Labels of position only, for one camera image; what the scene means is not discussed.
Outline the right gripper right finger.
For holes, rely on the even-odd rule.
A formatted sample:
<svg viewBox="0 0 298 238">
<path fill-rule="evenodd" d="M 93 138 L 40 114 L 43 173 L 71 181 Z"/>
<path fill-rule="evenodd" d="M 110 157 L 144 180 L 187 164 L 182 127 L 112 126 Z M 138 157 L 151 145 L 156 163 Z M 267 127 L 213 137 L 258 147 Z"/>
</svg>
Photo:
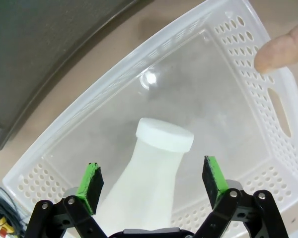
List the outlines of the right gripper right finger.
<svg viewBox="0 0 298 238">
<path fill-rule="evenodd" d="M 251 238 L 287 238 L 288 232 L 271 192 L 252 195 L 229 186 L 214 156 L 205 156 L 202 180 L 212 208 L 194 233 L 196 238 L 221 238 L 232 221 L 242 222 Z"/>
</svg>

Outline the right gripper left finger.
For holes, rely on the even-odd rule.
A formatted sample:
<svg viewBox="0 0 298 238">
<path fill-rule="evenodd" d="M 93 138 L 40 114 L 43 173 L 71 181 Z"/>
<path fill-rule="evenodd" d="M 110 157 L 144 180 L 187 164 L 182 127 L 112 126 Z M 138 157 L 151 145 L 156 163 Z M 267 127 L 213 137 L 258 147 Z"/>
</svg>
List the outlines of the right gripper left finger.
<svg viewBox="0 0 298 238">
<path fill-rule="evenodd" d="M 107 235 L 92 217 L 96 214 L 102 187 L 101 167 L 87 165 L 75 195 L 54 204 L 50 200 L 36 203 L 25 232 L 26 238 L 62 238 L 75 228 L 81 238 L 105 238 Z"/>
</svg>

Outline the person left hand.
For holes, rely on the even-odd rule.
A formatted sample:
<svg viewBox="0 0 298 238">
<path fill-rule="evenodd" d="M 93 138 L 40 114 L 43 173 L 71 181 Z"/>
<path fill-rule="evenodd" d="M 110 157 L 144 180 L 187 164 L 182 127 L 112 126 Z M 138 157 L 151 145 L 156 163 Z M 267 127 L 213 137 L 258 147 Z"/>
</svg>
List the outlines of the person left hand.
<svg viewBox="0 0 298 238">
<path fill-rule="evenodd" d="M 265 74 L 298 62 L 298 25 L 264 44 L 254 58 L 254 67 Z"/>
</svg>

